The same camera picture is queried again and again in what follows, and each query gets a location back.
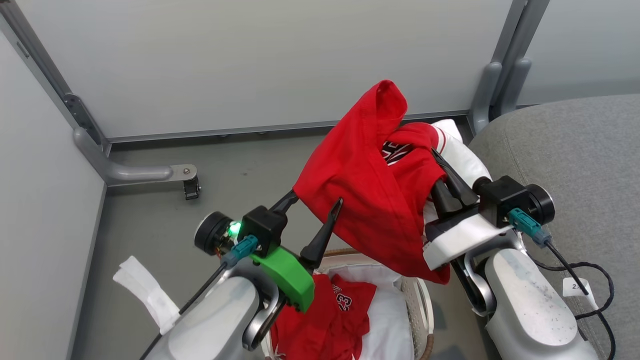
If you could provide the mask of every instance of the white label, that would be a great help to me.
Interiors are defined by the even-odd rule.
[[[598,305],[596,304],[596,300],[593,297],[593,291],[591,291],[589,282],[581,277],[579,277],[578,279],[580,279],[580,282],[582,283],[582,285],[584,285],[584,288],[587,289],[589,295],[585,295],[582,292],[578,283],[573,280],[573,277],[565,277],[562,281],[562,296],[584,296],[587,298],[594,310],[598,309]]]

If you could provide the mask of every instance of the gray metal bar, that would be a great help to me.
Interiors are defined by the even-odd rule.
[[[65,96],[69,94],[73,95],[71,89],[47,53],[44,45],[42,45],[40,39],[38,39],[35,31],[33,31],[33,28],[29,25],[27,18],[18,7],[18,4],[16,4],[15,1],[0,1],[0,14],[4,17],[9,24],[9,27],[11,27],[17,36],[19,40],[17,45],[20,48],[22,55],[27,59],[29,57],[33,59],[36,65],[38,65],[40,71],[42,71],[42,74],[53,87],[53,90],[58,94],[58,97],[60,97],[68,107],[68,102],[65,100]],[[102,146],[103,150],[106,149],[108,141],[91,115],[88,114],[86,106],[80,104],[80,106],[76,106],[73,110],[70,110],[78,125],[86,129],[87,132],[89,132],[89,135],[93,138],[93,141]]]
[[[502,26],[502,32],[500,33],[500,37],[498,38],[498,44],[495,46],[495,51],[493,52],[493,56],[491,58],[492,63],[502,63],[504,61],[504,56],[507,53],[507,49],[509,49],[511,38],[513,38],[513,33],[516,30],[516,26],[518,26],[520,15],[522,14],[522,10],[524,9],[524,6],[526,4],[527,0],[513,0],[513,2],[511,3],[511,8],[509,8],[507,18],[505,19],[504,25]]]
[[[511,74],[504,83],[502,95],[493,107],[493,115],[498,117],[516,110],[518,97],[520,96],[520,91],[522,91],[522,85],[527,79],[529,69],[531,69],[530,59],[522,58],[516,61],[513,69],[511,69]]]
[[[192,164],[129,167],[115,163],[106,157],[81,127],[74,130],[74,142],[108,186],[189,181],[198,174]]]
[[[65,103],[62,101],[62,99],[60,99],[53,86],[51,86],[49,80],[47,80],[47,78],[44,76],[44,74],[38,67],[38,64],[36,64],[35,61],[33,61],[31,55],[26,52],[25,48],[20,43],[20,39],[18,39],[18,36],[13,32],[13,29],[11,28],[11,26],[9,26],[3,16],[0,16],[0,31],[5,35],[7,40],[9,40],[9,42],[15,49],[15,52],[22,57],[22,61],[24,61],[24,64],[27,65],[27,68],[29,69],[29,71],[31,71],[33,77],[38,81],[40,86],[42,86],[44,92],[47,93],[54,105],[59,109],[60,113],[67,121],[67,124],[69,124],[72,129],[78,126],[77,121],[71,115],[71,113],[65,106]]]
[[[504,55],[504,61],[502,62],[502,74],[500,74],[500,78],[498,79],[498,83],[492,96],[492,105],[496,106],[496,102],[499,101],[499,97],[505,89],[505,82],[510,77],[513,67],[527,52],[529,44],[531,44],[531,40],[533,39],[533,35],[540,24],[540,20],[549,5],[549,1],[550,0],[529,0],[522,11],[522,15],[518,21],[518,26],[515,29],[513,38],[511,39],[509,49],[507,49],[507,52]]]
[[[62,74],[60,74],[55,64],[53,64],[53,60],[49,57],[18,5],[14,1],[0,3],[0,14],[4,16],[13,32],[20,39],[22,46],[36,61],[38,67],[40,67],[40,70],[42,70],[42,73],[49,80],[60,98],[64,94],[71,92],[67,82],[62,78]]]
[[[456,110],[456,111],[441,111],[436,113],[421,113],[406,115],[403,119],[404,122],[415,121],[427,121],[429,119],[438,117],[454,117],[468,114],[468,110]],[[169,139],[181,139],[181,138],[199,138],[206,136],[223,136],[223,135],[235,135],[235,134],[248,134],[248,133],[267,133],[270,131],[285,131],[285,130],[301,130],[301,129],[315,129],[319,127],[333,127],[338,124],[338,120],[333,121],[320,121],[320,122],[307,122],[301,124],[286,124],[286,125],[272,125],[272,126],[255,126],[255,127],[237,127],[232,129],[219,129],[219,130],[203,130],[203,131],[186,131],[183,133],[165,133],[165,134],[150,134],[150,135],[134,135],[134,136],[117,136],[108,138],[109,143],[126,143],[126,142],[145,142],[151,140],[169,140]]]
[[[473,136],[489,124],[491,95],[495,85],[498,83],[501,71],[502,64],[497,61],[484,67],[480,84],[478,84],[474,100],[471,102],[471,110],[469,110],[469,115],[467,116]]]

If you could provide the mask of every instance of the cable connector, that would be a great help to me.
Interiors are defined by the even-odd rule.
[[[509,223],[531,237],[534,243],[543,248],[551,241],[551,234],[542,228],[540,223],[535,221],[527,213],[519,208],[509,211]]]
[[[227,263],[227,268],[234,267],[238,261],[246,258],[247,256],[253,254],[255,249],[258,247],[258,238],[253,235],[247,235],[240,241],[235,244],[231,251],[224,254],[220,259],[221,263]]]

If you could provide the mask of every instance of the red cloth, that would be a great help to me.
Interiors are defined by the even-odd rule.
[[[293,190],[323,222],[342,197],[336,235],[402,275],[445,284],[449,267],[431,271],[422,257],[423,208],[445,176],[431,154],[438,133],[418,122],[397,128],[406,111],[393,82],[372,87],[313,152]],[[409,152],[383,152],[385,142]]]
[[[339,275],[314,275],[313,303],[306,313],[285,307],[271,328],[271,344],[281,360],[357,360],[369,332],[367,311],[376,287],[347,282]]]

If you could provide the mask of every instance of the gray chair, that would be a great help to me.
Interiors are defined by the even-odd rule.
[[[553,196],[556,219],[548,229],[569,262],[607,270],[615,298],[604,312],[617,342],[616,359],[640,359],[640,95],[594,97],[531,106],[490,123],[470,144],[494,178],[509,175]],[[559,262],[527,240],[538,260]],[[542,270],[561,291],[566,272]],[[609,291],[597,270],[580,268],[599,306]],[[567,299],[574,313],[589,306]],[[605,359],[607,333],[594,316],[580,328]]]

